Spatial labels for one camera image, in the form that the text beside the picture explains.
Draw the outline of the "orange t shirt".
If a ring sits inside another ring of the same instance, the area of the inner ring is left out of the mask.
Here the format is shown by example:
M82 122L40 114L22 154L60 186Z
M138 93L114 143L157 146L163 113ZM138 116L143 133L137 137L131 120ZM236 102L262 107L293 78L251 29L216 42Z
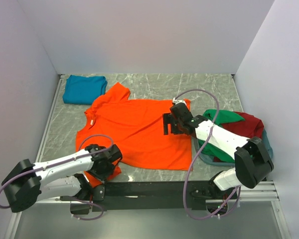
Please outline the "orange t shirt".
M122 163L154 170L188 170L192 161L191 137L163 133L163 114L171 100L130 99L120 83L94 100L85 111L86 125L77 132L75 150L90 144L120 149Z

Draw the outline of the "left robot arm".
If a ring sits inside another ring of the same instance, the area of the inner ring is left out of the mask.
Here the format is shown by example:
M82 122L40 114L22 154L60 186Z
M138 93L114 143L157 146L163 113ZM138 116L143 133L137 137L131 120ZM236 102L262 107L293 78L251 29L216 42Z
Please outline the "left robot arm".
M109 148L91 144L51 161L30 163L28 159L22 160L1 183L7 208L18 213L53 197L90 200L95 194L92 179L107 181L122 158L115 144Z

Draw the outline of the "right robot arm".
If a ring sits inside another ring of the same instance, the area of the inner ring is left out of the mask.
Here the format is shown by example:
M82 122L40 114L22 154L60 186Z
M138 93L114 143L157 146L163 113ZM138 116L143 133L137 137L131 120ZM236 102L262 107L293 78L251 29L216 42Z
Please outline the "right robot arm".
M237 186L255 188L274 169L274 164L258 137L247 138L236 135L214 124L208 118L193 116L184 101L162 115L163 133L186 134L203 140L233 157L235 167L222 171L210 180L209 194L221 198L227 189Z

